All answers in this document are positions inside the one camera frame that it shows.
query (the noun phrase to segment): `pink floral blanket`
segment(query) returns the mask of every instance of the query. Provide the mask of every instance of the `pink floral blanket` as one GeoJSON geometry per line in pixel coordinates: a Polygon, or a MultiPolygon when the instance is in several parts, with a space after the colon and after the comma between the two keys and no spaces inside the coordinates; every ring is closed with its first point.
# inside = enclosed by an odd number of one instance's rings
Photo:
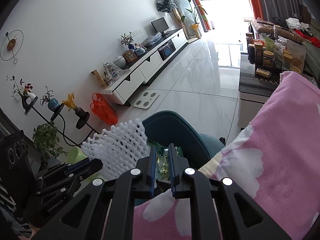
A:
{"type": "MultiPolygon", "coordinates": [[[[237,182],[293,240],[320,210],[320,90],[295,72],[239,136],[200,169],[237,182]]],[[[135,208],[134,240],[191,239],[188,199],[171,191],[135,208]]]]}

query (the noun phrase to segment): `blue vase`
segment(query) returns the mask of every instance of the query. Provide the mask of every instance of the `blue vase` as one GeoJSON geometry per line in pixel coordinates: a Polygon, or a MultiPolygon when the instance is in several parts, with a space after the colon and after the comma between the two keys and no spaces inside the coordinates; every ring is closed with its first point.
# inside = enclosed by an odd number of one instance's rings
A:
{"type": "Polygon", "coordinates": [[[51,98],[48,102],[48,108],[54,112],[59,107],[59,102],[55,98],[51,98]]]}

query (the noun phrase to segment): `jar lid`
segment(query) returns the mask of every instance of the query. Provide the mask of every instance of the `jar lid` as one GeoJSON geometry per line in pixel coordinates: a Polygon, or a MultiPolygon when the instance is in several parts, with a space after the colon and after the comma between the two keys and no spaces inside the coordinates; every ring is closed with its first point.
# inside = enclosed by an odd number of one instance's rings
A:
{"type": "Polygon", "coordinates": [[[254,43],[254,47],[255,47],[256,49],[263,49],[263,44],[262,44],[261,42],[255,42],[255,43],[254,43]]]}
{"type": "Polygon", "coordinates": [[[288,63],[291,63],[292,61],[292,56],[286,53],[283,54],[282,58],[285,62],[288,62],[288,63]]]}
{"type": "Polygon", "coordinates": [[[294,71],[294,72],[297,72],[298,74],[301,74],[301,70],[299,68],[295,67],[295,66],[292,66],[290,68],[290,71],[294,71]]]}
{"type": "Polygon", "coordinates": [[[271,52],[271,51],[267,51],[266,50],[266,51],[263,52],[263,55],[267,56],[267,57],[274,57],[275,54],[273,52],[271,52]]]}
{"type": "Polygon", "coordinates": [[[284,50],[283,50],[283,53],[286,53],[286,54],[291,55],[291,52],[290,52],[290,51],[288,51],[287,49],[284,49],[284,50]]]}

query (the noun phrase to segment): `wooden photo frame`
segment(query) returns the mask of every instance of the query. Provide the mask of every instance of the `wooden photo frame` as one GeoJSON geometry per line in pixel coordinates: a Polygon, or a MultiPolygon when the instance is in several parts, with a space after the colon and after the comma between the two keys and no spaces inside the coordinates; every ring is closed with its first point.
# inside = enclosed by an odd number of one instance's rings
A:
{"type": "Polygon", "coordinates": [[[132,62],[134,61],[135,59],[137,59],[137,55],[132,51],[132,50],[127,50],[124,54],[123,54],[125,60],[127,62],[132,62]]]}

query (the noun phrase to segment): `monitor screen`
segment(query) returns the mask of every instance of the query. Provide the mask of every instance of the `monitor screen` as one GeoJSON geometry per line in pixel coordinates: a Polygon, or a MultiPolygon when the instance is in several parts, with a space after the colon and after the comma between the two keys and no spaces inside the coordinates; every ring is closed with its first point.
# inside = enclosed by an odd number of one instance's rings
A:
{"type": "Polygon", "coordinates": [[[156,30],[157,33],[162,33],[164,34],[164,31],[169,29],[169,26],[167,25],[166,21],[164,18],[157,19],[153,22],[151,22],[152,26],[156,30]]]}

